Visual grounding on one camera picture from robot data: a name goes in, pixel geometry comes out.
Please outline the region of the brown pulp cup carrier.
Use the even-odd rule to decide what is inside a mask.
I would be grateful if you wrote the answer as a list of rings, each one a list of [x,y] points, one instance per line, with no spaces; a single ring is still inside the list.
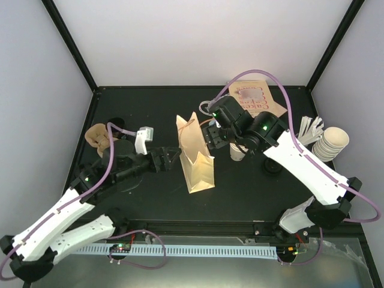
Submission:
[[[102,158],[105,149],[110,147],[110,140],[105,124],[98,123],[91,126],[85,133],[87,143],[97,150],[97,154]]]

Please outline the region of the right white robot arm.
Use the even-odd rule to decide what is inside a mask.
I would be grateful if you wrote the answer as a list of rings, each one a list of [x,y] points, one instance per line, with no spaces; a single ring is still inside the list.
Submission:
[[[362,182],[341,176],[299,145],[287,125],[271,112],[253,117],[231,96],[223,97],[208,108],[215,125],[203,129],[210,149],[228,143],[244,146],[248,152],[264,154],[288,170],[312,193],[304,203],[281,213],[273,226],[274,238],[288,241],[296,232],[318,226],[331,230],[342,223],[352,207],[354,194]]]

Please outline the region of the kraft paper bag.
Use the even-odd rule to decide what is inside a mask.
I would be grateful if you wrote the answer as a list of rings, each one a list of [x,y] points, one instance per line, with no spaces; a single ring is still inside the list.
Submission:
[[[196,113],[189,120],[176,116],[180,161],[190,194],[215,187],[214,157],[205,142]]]

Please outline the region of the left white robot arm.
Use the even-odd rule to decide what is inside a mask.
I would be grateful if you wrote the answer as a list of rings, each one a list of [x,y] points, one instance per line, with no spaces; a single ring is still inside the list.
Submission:
[[[75,229],[70,226],[117,192],[123,181],[135,180],[144,173],[169,171],[180,156],[177,147],[151,148],[136,153],[127,140],[117,140],[103,152],[101,159],[84,166],[63,196],[39,220],[22,233],[1,238],[1,250],[13,272],[33,283],[85,245],[107,238],[123,239],[129,222],[118,208],[110,208],[95,220]]]

